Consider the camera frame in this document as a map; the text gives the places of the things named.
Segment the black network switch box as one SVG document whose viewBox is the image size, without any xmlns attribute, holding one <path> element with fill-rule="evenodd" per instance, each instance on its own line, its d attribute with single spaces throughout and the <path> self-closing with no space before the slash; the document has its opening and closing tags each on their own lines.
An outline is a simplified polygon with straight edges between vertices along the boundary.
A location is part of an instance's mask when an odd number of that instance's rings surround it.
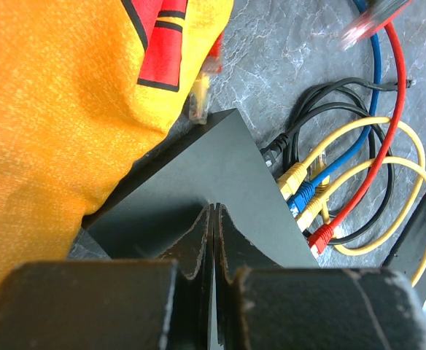
<svg viewBox="0 0 426 350">
<path fill-rule="evenodd" d="M 82 225 L 111 258 L 151 258 L 186 232 L 203 207 L 217 203 L 274 262 L 317 266 L 236 109 L 212 114 L 132 170 Z"/>
</svg>

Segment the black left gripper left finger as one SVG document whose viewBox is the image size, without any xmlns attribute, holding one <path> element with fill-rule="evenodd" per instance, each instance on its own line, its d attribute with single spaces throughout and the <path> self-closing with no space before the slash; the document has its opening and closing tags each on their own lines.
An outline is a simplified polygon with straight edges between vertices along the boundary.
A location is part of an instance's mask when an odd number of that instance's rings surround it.
<svg viewBox="0 0 426 350">
<path fill-rule="evenodd" d="M 0 284 L 0 349 L 208 349 L 214 207 L 155 259 L 29 262 Z"/>
</svg>

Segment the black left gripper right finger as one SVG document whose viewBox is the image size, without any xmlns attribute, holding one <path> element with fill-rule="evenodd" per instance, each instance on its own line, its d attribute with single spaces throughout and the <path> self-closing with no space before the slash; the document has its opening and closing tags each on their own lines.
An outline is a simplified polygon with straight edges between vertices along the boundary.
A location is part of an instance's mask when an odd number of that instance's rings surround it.
<svg viewBox="0 0 426 350">
<path fill-rule="evenodd" d="M 378 269 L 283 268 L 214 217 L 218 341 L 225 349 L 426 349 L 408 279 Z"/>
</svg>

